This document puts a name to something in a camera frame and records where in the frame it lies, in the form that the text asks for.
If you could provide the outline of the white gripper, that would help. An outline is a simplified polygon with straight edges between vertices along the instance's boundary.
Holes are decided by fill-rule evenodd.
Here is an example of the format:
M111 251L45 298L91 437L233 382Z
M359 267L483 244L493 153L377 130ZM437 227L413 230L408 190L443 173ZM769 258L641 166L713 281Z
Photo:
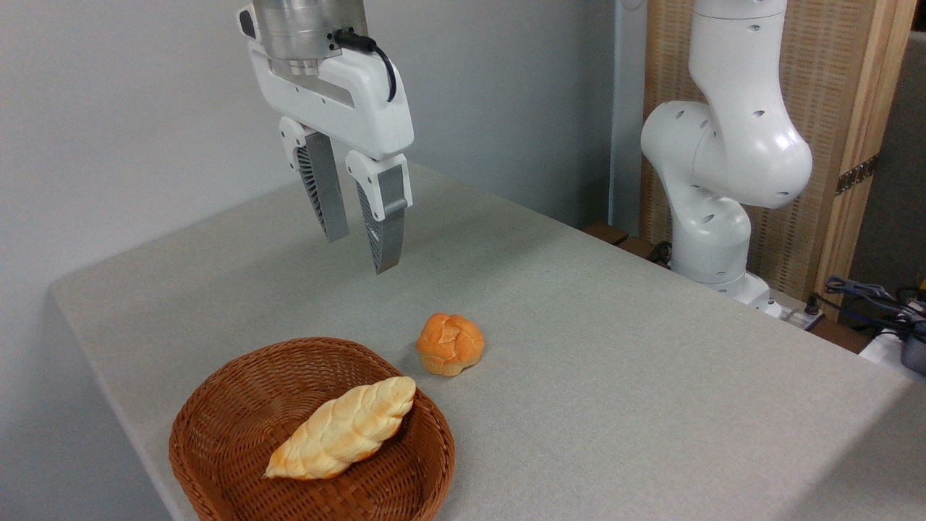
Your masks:
M401 76L368 36L363 4L246 4L237 21L262 95L286 116L279 130L287 161L326 239L349 234L331 137L354 149L345 165L375 273L393 268L413 204L401 152L414 131Z

